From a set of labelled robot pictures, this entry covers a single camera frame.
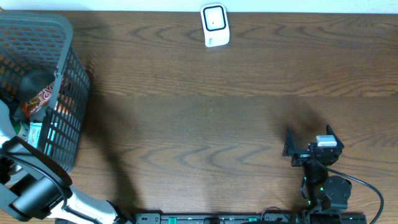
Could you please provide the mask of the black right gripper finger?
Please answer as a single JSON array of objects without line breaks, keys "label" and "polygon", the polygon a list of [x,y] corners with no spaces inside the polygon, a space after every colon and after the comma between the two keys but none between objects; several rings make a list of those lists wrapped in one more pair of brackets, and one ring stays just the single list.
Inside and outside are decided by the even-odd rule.
[{"label": "black right gripper finger", "polygon": [[328,124],[326,126],[326,134],[327,135],[332,135],[335,139],[336,142],[336,147],[343,149],[345,147],[345,145],[340,141],[340,139],[337,137],[337,135],[335,134],[335,132],[333,131],[332,127],[330,124]]},{"label": "black right gripper finger", "polygon": [[282,155],[287,157],[287,156],[292,156],[294,153],[295,153],[295,143],[294,143],[293,133],[290,128],[287,128],[287,135]]}]

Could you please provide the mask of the red snack wrapper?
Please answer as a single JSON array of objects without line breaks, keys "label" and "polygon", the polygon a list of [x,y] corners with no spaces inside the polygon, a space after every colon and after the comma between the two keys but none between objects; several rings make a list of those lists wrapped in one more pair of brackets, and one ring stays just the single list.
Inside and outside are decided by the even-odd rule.
[{"label": "red snack wrapper", "polygon": [[[47,85],[43,90],[41,90],[32,99],[22,104],[21,110],[26,118],[30,118],[30,116],[38,112],[38,110],[41,109],[41,107],[48,104],[48,102],[50,101],[50,97],[52,96],[54,85],[55,82],[52,82],[51,84]],[[69,98],[61,94],[59,94],[59,97],[63,102],[63,105],[59,106],[58,104],[56,104],[55,109],[62,114],[69,115],[69,111],[66,108],[66,105],[70,104]]]}]

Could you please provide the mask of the mint green wipes pack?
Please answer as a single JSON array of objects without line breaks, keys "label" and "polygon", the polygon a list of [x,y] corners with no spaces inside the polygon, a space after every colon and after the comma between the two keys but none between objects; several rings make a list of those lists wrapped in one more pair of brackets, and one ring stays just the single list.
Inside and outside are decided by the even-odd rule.
[{"label": "mint green wipes pack", "polygon": [[[35,147],[36,149],[39,148],[38,145],[39,145],[39,138],[40,138],[41,130],[42,130],[42,123],[30,122],[29,135],[28,135],[27,142],[31,146]],[[50,138],[50,140],[53,141],[54,137],[55,137],[55,130],[50,128],[49,132],[48,132],[48,138]],[[52,153],[52,144],[51,143],[47,143],[45,145],[44,153],[46,153],[47,155],[51,155],[51,153]]]}]

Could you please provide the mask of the green lid jar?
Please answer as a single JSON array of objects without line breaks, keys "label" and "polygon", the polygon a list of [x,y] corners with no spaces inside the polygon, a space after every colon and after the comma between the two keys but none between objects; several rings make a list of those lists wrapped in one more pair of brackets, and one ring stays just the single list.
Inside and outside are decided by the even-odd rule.
[{"label": "green lid jar", "polygon": [[29,125],[20,121],[11,121],[12,127],[16,134],[23,140],[28,141],[29,139]]}]

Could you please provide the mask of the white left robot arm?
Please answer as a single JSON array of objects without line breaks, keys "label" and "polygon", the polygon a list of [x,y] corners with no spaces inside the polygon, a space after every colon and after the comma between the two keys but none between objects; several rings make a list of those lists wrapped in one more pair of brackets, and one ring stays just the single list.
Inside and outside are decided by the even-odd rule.
[{"label": "white left robot arm", "polygon": [[135,223],[111,202],[74,188],[57,161],[16,134],[9,113],[2,102],[1,157],[21,166],[27,175],[7,188],[10,175],[1,167],[1,209],[22,222],[56,218],[73,223]]}]

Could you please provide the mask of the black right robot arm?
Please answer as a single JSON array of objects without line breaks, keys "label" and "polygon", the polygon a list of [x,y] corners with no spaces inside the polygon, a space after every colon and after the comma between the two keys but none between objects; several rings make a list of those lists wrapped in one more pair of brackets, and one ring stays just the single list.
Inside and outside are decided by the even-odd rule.
[{"label": "black right robot arm", "polygon": [[301,192],[309,207],[302,211],[303,219],[309,220],[315,215],[340,216],[348,208],[351,182],[338,175],[329,175],[328,171],[344,147],[329,125],[326,134],[317,136],[306,149],[297,149],[292,130],[287,130],[284,156],[291,157],[291,165],[302,167],[304,171]]}]

